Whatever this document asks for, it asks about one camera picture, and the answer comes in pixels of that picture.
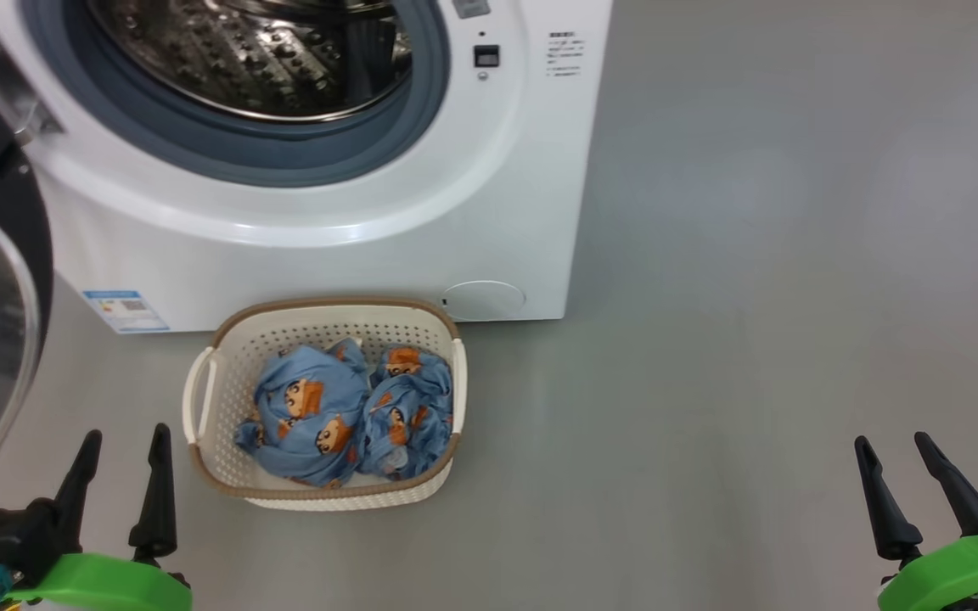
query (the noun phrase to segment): washing machine door opening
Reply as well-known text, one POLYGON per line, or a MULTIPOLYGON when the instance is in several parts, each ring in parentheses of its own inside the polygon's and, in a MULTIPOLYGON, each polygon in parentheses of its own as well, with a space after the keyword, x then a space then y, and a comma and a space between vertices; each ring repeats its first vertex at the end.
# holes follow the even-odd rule
POLYGON ((298 0, 304 14, 279 20, 239 10, 245 1, 42 0, 20 10, 86 112, 203 177, 350 181, 430 127, 450 76, 438 3, 298 0))
POLYGON ((286 19, 206 0, 88 0, 105 34, 157 81, 265 121, 333 121, 396 91, 410 36, 391 3, 292 4, 286 19))

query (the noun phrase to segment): brown basket rim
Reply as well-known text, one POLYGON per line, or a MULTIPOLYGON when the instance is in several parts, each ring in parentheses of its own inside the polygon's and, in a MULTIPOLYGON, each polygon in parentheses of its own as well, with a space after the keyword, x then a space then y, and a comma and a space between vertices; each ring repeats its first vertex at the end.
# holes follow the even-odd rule
MULTIPOLYGON (((210 346, 214 349, 220 348, 222 339, 228 335, 230 329, 234 326, 240 324, 241 322, 248 320, 250 317, 257 316, 257 314, 265 314, 268 312, 276 312, 278 310, 294 310, 302 308, 323 308, 324 306, 399 306, 399 308, 413 308, 416 310, 423 310, 428 312, 437 318, 440 318, 443 324, 447 326, 447 330, 451 333, 452 339, 458 339, 458 326, 455 325, 454 321, 447 316, 444 310, 438 308, 437 305, 432 305, 426 301, 419 301, 416 299, 397 299, 388 297, 354 297, 354 298, 325 298, 325 299, 287 299, 283 301, 272 301, 268 303, 260 303, 260 305, 253 305, 250 308, 244 308, 236 314, 233 314, 227 321, 225 321, 222 326, 214 333, 214 338, 210 346)), ((241 488, 237 486, 229 486, 229 484, 223 483, 221 480, 217 479, 210 469, 206 467, 205 460, 202 459, 202 449, 199 447, 198 442, 188 445, 188 451, 191 455, 191 463, 194 465, 195 471, 202 476, 202 479, 214 488, 218 492, 226 496, 236 496, 236 498, 241 499, 260 499, 260 500, 288 500, 288 502, 313 502, 313 500, 333 500, 333 499, 350 499, 357 498, 358 496, 375 496, 375 495, 385 495, 388 492, 399 492, 403 490, 411 490, 422 484, 426 484, 428 480, 434 479, 443 469, 451 462, 452 457, 455 455, 455 449, 458 448, 458 442, 461 440, 461 433, 451 433, 451 439, 447 442, 447 449, 443 452, 443 456, 440 460, 436 461, 436 464, 432 465, 432 468, 428 471, 422 473, 414 479, 403 480, 403 482, 390 482, 387 484, 375 484, 372 486, 357 486, 353 488, 334 488, 333 490, 325 490, 325 488, 307 488, 307 490, 267 490, 267 488, 241 488)))

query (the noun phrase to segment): stainless steel drum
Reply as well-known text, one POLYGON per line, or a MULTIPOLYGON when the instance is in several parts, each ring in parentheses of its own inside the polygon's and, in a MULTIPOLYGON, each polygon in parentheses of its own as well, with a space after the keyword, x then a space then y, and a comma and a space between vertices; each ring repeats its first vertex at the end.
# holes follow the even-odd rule
POLYGON ((390 3, 89 0, 128 58, 175 92, 265 121, 331 121, 376 104, 412 67, 390 3))

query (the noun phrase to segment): crumpled clothes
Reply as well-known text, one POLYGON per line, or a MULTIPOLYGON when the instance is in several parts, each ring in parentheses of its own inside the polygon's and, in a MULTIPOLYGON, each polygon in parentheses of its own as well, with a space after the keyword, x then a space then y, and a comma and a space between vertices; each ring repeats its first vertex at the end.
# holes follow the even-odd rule
POLYGON ((408 345, 389 345, 364 406, 360 471, 411 479, 428 471, 451 438, 451 370, 445 360, 408 345))
POLYGON ((348 482, 360 462, 367 371, 353 338, 326 352, 300 345, 272 356, 256 386, 256 412, 237 429, 237 446, 278 477, 330 488, 348 482))

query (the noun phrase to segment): cartoon character print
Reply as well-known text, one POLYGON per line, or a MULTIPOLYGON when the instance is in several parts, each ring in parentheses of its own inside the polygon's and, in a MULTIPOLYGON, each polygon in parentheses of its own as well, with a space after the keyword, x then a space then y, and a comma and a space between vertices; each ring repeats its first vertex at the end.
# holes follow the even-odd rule
POLYGON ((412 427, 412 429, 414 430, 420 429, 420 423, 424 421, 424 417, 427 417, 427 415, 428 415, 428 407, 419 406, 418 413, 414 414, 414 418, 410 422, 410 426, 412 427))
POLYGON ((387 356, 387 372, 391 376, 420 371, 420 359, 416 348, 395 348, 387 356))
POLYGON ((267 444, 267 435, 263 428, 263 417, 259 413, 259 407, 252 407, 251 412, 248 413, 248 420, 246 422, 250 422, 256 426, 256 448, 262 448, 267 444))
POLYGON ((380 397, 379 400, 376 401, 376 405, 372 406, 372 409, 368 410, 368 413, 374 414, 378 412, 381 409, 381 407, 387 405, 387 403, 391 403, 392 399, 395 399, 395 397, 392 397, 390 391, 384 392, 383 397, 380 397))
POLYGON ((334 455, 334 453, 345 450, 350 437, 353 436, 353 428, 346 426, 341 414, 331 418, 326 426, 319 430, 315 436, 315 447, 319 453, 324 455, 334 455))
POLYGON ((309 382, 306 378, 300 378, 286 387, 284 398, 286 398, 289 417, 278 422, 279 440, 284 440, 296 423, 319 414, 319 402, 323 399, 323 383, 309 382))
POLYGON ((399 411, 399 407, 392 407, 391 412, 388 412, 388 417, 391 418, 391 426, 387 429, 387 436, 391 438, 392 444, 396 446, 404 446, 407 441, 410 440, 407 434, 407 419, 399 411))

